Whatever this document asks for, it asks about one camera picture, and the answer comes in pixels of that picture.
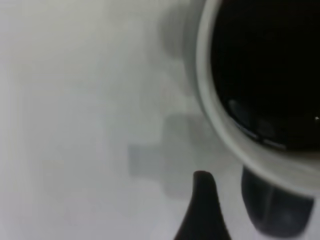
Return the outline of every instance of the coffee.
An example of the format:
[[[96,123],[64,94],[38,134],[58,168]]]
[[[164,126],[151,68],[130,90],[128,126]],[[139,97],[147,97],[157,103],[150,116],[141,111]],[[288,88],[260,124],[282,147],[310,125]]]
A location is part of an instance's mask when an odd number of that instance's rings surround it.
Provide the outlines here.
[[[320,3],[226,0],[211,65],[222,105],[258,142],[320,148]]]

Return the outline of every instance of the white surface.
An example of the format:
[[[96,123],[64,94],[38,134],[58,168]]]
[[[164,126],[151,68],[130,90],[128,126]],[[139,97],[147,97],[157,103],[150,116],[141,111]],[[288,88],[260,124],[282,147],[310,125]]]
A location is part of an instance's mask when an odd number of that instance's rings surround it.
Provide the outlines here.
[[[172,239],[195,170],[216,177],[233,239],[264,239],[186,83],[187,3],[0,2],[1,240]]]

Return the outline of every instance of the dark object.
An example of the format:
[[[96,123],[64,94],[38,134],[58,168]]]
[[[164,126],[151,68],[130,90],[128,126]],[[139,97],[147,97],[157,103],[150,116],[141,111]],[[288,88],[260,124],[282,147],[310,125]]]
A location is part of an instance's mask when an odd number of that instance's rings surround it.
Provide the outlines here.
[[[241,187],[248,215],[263,234],[292,238],[306,229],[314,206],[312,198],[281,190],[245,168]]]
[[[320,1],[223,0],[211,65],[238,127],[277,149],[320,149]]]
[[[175,240],[230,239],[214,177],[209,172],[195,172],[191,202]]]

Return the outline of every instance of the mug rim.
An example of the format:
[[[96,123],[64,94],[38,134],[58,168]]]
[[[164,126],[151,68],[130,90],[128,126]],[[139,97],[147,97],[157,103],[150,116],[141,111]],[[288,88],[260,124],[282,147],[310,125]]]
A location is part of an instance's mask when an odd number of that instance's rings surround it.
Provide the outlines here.
[[[211,69],[213,32],[221,2],[206,1],[196,41],[196,81],[208,120],[230,151],[253,173],[295,194],[320,196],[319,154],[292,154],[261,146],[237,129],[221,105]]]

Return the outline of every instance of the black coffee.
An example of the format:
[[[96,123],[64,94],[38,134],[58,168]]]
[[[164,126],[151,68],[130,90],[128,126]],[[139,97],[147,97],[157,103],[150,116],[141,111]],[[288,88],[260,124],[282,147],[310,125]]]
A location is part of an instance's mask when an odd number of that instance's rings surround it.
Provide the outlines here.
[[[320,148],[320,1],[225,0],[212,42],[218,96],[244,132]]]

